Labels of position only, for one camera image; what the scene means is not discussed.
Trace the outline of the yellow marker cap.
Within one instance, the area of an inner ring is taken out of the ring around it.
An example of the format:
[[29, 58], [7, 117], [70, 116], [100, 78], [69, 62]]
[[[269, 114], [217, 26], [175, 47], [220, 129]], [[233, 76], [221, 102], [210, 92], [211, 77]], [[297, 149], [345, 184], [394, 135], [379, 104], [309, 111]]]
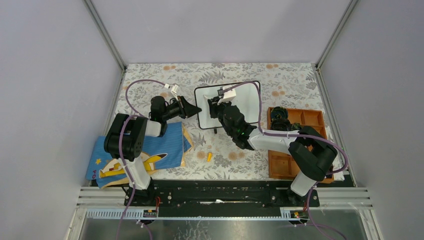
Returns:
[[212, 152], [209, 152], [208, 155], [207, 155], [207, 162], [210, 162], [211, 161], [212, 156], [213, 156], [213, 153]]

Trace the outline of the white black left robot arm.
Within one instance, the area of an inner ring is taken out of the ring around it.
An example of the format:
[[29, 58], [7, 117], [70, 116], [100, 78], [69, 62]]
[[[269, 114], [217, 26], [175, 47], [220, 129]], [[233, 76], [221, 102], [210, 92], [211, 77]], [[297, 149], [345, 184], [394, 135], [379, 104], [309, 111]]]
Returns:
[[104, 140], [104, 150], [122, 166], [129, 180], [127, 192], [128, 207], [132, 202], [138, 206], [148, 206], [155, 200], [154, 185], [143, 161], [140, 158], [145, 137], [162, 138], [167, 130], [167, 121], [180, 117], [190, 118], [202, 111], [189, 103], [183, 96], [169, 102], [158, 95], [150, 101], [148, 117], [118, 113]]

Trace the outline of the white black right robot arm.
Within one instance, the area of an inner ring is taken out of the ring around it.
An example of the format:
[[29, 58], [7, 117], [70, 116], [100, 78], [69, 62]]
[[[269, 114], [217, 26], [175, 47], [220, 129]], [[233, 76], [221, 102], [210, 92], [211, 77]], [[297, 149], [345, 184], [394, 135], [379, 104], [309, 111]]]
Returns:
[[217, 96], [208, 99], [207, 103], [210, 117], [220, 122], [226, 134], [240, 149], [275, 151], [294, 159], [299, 173], [283, 197], [293, 206], [306, 202], [310, 190], [325, 178], [338, 155], [332, 142], [322, 138], [310, 126], [297, 131], [263, 131], [247, 123], [239, 108], [231, 102], [222, 102]]

